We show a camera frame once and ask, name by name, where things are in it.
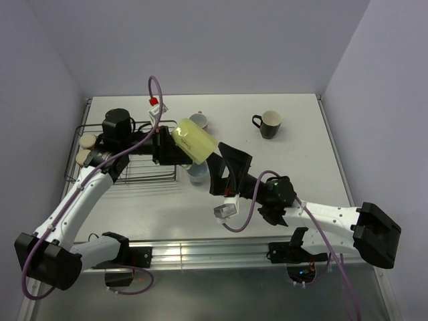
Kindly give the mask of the pale yellow mug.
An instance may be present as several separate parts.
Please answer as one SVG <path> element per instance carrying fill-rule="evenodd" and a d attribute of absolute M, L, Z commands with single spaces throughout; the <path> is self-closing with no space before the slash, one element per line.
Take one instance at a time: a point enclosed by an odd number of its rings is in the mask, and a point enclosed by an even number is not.
<path fill-rule="evenodd" d="M 191 158 L 202 164 L 217 150 L 219 141 L 188 118 L 184 118 L 172 131 L 175 144 Z"/>

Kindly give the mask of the pink patterned mug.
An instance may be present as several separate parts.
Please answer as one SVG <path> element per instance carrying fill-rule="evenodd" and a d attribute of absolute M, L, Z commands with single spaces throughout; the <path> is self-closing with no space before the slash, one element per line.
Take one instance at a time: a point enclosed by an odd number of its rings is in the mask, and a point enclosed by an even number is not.
<path fill-rule="evenodd" d="M 198 125 L 200 128 L 202 128 L 205 132 L 208 130 L 208 119 L 207 117 L 202 113 L 202 111 L 198 111 L 195 114 L 192 114 L 189 119 L 193 121 L 196 125 Z"/>

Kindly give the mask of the black mug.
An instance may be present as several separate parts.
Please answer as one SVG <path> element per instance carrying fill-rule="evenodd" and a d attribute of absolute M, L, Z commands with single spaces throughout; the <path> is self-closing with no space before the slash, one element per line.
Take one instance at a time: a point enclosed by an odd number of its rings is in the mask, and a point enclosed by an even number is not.
<path fill-rule="evenodd" d="M 251 118 L 264 139 L 272 139 L 277 133 L 282 124 L 282 116 L 275 111 L 267 111 L 262 115 L 253 115 Z"/>

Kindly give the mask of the cream and brown tumbler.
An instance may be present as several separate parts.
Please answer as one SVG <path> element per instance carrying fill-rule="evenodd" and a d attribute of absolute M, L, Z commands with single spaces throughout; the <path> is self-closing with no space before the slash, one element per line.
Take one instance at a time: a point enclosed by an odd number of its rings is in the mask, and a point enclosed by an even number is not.
<path fill-rule="evenodd" d="M 93 150 L 97 141 L 97 136 L 91 133 L 81 135 L 78 144 L 82 149 Z"/>

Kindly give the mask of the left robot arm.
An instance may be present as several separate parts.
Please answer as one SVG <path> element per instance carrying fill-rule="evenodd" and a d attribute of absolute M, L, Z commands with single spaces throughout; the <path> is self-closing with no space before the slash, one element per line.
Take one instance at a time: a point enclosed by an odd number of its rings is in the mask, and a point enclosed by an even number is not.
<path fill-rule="evenodd" d="M 95 204 L 128 166 L 132 154 L 150 155 L 157 165 L 192 163 L 175 144 L 168 127 L 137 131 L 127 110 L 109 110 L 102 122 L 102 133 L 72 189 L 32 234 L 21 233 L 16 239 L 22 282 L 33 278 L 66 290 L 86 269 L 103 263 L 122 267 L 129 262 L 129 240 L 125 236 L 105 232 L 80 245 L 74 241 Z"/>

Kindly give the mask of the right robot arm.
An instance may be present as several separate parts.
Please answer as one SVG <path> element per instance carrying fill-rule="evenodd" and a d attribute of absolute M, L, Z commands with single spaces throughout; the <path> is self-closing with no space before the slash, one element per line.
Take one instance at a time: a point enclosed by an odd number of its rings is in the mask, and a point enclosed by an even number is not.
<path fill-rule="evenodd" d="M 360 207 L 334 207 L 299 200 L 287 176 L 272 173 L 266 181 L 248 173 L 252 157 L 224 143 L 207 159 L 210 190 L 224 203 L 213 212 L 217 221 L 239 212 L 239 200 L 251 200 L 257 211 L 273 226 L 292 228 L 289 241 L 269 246 L 273 263 L 326 261 L 333 254 L 360 256 L 366 263 L 391 269 L 401 236 L 400 226 L 374 203 Z"/>

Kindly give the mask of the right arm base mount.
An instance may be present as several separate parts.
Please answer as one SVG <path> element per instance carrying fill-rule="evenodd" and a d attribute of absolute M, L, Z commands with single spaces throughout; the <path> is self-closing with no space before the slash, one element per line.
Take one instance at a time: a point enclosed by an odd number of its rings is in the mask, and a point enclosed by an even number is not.
<path fill-rule="evenodd" d="M 287 242 L 271 242 L 268 244 L 266 257 L 271 263 L 316 263 L 328 261 L 327 253 L 310 254 L 303 249 L 303 237 L 307 227 L 298 227 Z"/>

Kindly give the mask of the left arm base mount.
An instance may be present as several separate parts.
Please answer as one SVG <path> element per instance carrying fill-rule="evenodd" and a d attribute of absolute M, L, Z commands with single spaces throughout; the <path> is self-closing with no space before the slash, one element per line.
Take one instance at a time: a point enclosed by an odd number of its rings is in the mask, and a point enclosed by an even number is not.
<path fill-rule="evenodd" d="M 148 270 L 152 261 L 152 247 L 130 247 L 124 255 L 99 263 L 95 269 L 106 270 L 104 283 L 113 292 L 131 295 L 147 291 L 154 283 Z"/>

